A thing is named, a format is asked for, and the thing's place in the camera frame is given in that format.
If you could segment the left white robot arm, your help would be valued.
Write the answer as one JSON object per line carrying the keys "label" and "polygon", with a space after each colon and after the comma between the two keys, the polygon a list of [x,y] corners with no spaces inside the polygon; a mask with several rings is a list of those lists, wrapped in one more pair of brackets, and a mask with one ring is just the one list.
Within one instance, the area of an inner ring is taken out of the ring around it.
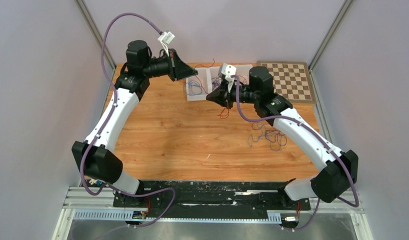
{"label": "left white robot arm", "polygon": [[146,194],[140,190],[141,181],[123,170],[115,147],[129,115],[150,86],[150,79],[168,76],[173,82],[196,76],[198,71],[186,64],[175,49],[162,49],[154,57],[144,40],[127,45],[126,63],[113,88],[99,122],[84,141],[75,141],[71,151],[81,177],[99,180],[122,194],[133,207],[144,204]]}

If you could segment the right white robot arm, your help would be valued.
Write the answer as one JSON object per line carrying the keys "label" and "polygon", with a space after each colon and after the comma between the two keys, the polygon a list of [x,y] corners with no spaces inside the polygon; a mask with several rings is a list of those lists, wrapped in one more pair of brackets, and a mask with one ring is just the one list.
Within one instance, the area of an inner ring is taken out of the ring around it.
{"label": "right white robot arm", "polygon": [[304,179],[287,181],[278,190],[281,207],[290,209],[298,200],[318,198],[325,203],[345,199],[341,195],[351,189],[354,202],[359,205],[356,189],[359,158],[353,150],[344,151],[314,130],[285,97],[275,92],[273,77],[264,66],[254,66],[249,82],[243,84],[237,69],[224,63],[218,69],[220,85],[206,96],[206,100],[224,108],[237,107],[247,122],[266,121],[290,138],[318,169],[318,174]]}

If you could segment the white three-compartment bin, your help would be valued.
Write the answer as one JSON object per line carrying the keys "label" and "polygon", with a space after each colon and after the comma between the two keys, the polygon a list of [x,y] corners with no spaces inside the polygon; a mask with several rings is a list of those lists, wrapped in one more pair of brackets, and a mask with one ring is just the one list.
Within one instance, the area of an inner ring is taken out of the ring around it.
{"label": "white three-compartment bin", "polygon": [[[249,83],[249,70],[252,64],[237,64],[236,74],[243,84]],[[198,75],[188,77],[185,84],[186,100],[188,102],[205,101],[208,93],[215,90],[221,83],[219,66],[197,67]]]}

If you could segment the wooden chessboard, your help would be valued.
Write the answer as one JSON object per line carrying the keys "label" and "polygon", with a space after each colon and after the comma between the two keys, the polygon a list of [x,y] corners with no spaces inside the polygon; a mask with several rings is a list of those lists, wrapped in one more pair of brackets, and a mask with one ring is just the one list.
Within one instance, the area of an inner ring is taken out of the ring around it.
{"label": "wooden chessboard", "polygon": [[293,104],[316,104],[313,82],[307,63],[261,60],[256,64],[268,69],[273,78],[275,92],[278,95],[283,96]]}

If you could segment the white blue toy block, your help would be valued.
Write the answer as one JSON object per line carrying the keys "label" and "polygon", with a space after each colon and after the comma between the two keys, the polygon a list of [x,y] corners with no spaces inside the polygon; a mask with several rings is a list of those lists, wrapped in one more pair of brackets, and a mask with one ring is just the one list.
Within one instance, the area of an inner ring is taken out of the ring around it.
{"label": "white blue toy block", "polygon": [[103,182],[98,180],[98,179],[91,178],[91,179],[88,180],[88,184],[91,185],[91,186],[100,187],[103,184]]}

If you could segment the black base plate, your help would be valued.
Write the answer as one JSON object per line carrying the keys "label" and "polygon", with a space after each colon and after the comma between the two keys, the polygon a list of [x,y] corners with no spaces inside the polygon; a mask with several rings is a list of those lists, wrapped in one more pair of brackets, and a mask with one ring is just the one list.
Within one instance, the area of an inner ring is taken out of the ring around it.
{"label": "black base plate", "polygon": [[292,201],[282,198],[276,181],[175,181],[143,180],[139,193],[164,190],[156,195],[134,198],[114,193],[117,208],[146,208],[149,217],[159,216],[166,207],[165,218],[185,219],[265,219],[268,211],[311,209],[307,198]]}

